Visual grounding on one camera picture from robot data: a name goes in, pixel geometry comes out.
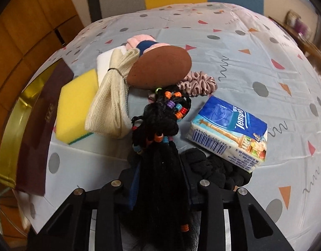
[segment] blue bead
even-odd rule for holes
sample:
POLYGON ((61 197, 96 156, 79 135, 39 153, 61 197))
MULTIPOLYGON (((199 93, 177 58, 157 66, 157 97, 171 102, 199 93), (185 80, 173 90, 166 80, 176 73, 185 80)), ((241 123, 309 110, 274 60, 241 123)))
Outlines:
POLYGON ((133 149, 135 152, 140 152, 142 150, 142 148, 139 145, 137 145, 137 146, 133 145, 133 149))
POLYGON ((163 143, 168 143, 168 137, 167 137, 167 136, 164 136, 162 142, 163 142, 163 143))
POLYGON ((177 105, 175 106, 175 108, 176 108, 177 110, 181 110, 181 109, 183 108, 183 106, 182 106, 181 104, 177 104, 177 105))

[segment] colorful hair bead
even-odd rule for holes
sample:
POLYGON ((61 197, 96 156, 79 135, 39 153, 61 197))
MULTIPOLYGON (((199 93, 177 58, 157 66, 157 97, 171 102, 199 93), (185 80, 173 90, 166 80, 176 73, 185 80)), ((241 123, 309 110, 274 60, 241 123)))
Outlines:
POLYGON ((188 232, 189 231, 189 225, 188 224, 181 225, 180 226, 180 230, 181 230, 181 232, 188 232))
POLYGON ((167 105, 169 108, 172 109, 172 108, 174 108, 174 106, 175 106, 175 102, 169 100, 166 105, 167 105))
POLYGON ((153 141, 149 141, 149 139, 148 138, 146 138, 146 146, 149 146, 151 143, 153 143, 153 141))
POLYGON ((183 117, 183 114, 181 112, 177 112, 175 116, 177 117, 178 120, 181 120, 181 118, 183 117))
POLYGON ((158 136, 157 133, 156 133, 156 134, 155 134, 155 138, 154 138, 154 139, 155 139, 155 142, 162 142, 163 137, 164 137, 163 133, 162 133, 161 136, 158 136))
POLYGON ((185 115, 185 114, 187 113, 187 108, 183 107, 183 108, 180 110, 180 112, 181 112, 183 115, 185 115))
POLYGON ((136 153, 138 153, 142 150, 142 148, 139 145, 137 145, 137 146, 133 145, 133 149, 136 153))
POLYGON ((165 97, 166 97, 167 99, 170 99, 170 98, 172 97, 172 93, 169 92, 169 91, 166 91, 166 92, 165 92, 165 97))
POLYGON ((182 96, 180 92, 175 92, 175 93, 173 93, 173 95, 176 96, 176 97, 181 97, 182 96))
POLYGON ((181 109, 183 108, 183 106, 182 106, 181 104, 177 104, 177 105, 175 106, 175 108, 179 111, 179 110, 181 110, 181 109))
POLYGON ((158 94, 158 91, 159 90, 161 90, 162 88, 157 88, 156 90, 155 90, 155 94, 158 94))
POLYGON ((168 143, 168 137, 167 136, 163 137, 162 143, 168 143))

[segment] tempo tissue pack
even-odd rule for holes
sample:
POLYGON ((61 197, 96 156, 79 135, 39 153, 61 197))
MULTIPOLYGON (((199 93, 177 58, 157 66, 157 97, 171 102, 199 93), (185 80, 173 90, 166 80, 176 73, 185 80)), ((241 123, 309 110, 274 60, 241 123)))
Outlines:
POLYGON ((265 161, 267 124, 215 96, 193 119, 187 138, 249 173, 265 161))

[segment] pink satin scrunchie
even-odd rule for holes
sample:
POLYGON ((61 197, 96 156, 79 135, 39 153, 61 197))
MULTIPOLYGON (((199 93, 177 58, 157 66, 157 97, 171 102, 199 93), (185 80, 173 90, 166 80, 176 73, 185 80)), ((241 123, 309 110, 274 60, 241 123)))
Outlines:
POLYGON ((190 96, 208 95, 217 89, 214 77, 204 72, 189 72, 177 86, 190 96))

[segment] beige knit fabric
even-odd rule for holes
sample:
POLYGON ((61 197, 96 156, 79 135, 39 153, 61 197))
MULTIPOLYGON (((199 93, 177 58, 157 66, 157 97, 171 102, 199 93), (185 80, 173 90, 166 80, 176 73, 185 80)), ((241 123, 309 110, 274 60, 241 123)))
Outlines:
POLYGON ((128 117, 128 85, 126 77, 139 57, 139 49, 130 49, 125 55, 115 49, 110 68, 103 78, 86 118, 85 129, 112 138, 123 138, 131 130, 128 117))

